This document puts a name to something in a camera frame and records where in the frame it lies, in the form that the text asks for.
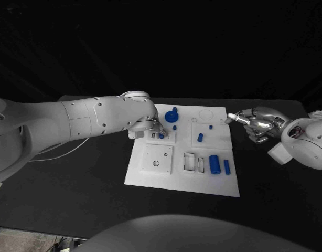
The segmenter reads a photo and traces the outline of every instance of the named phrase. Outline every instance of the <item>blue cylinder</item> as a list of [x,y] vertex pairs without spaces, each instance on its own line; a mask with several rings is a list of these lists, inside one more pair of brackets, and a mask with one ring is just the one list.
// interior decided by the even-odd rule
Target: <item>blue cylinder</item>
[[211,155],[208,157],[208,163],[209,163],[209,172],[211,172],[211,174],[214,174],[214,175],[219,174],[221,170],[219,170],[217,155]]
[[204,135],[199,133],[199,134],[198,134],[198,137],[196,137],[196,141],[198,141],[198,142],[202,141],[202,136],[204,136]]
[[228,161],[224,160],[224,168],[225,168],[225,174],[230,175],[230,168],[228,168]]
[[175,122],[178,120],[178,109],[175,107],[165,113],[165,120],[168,122]]

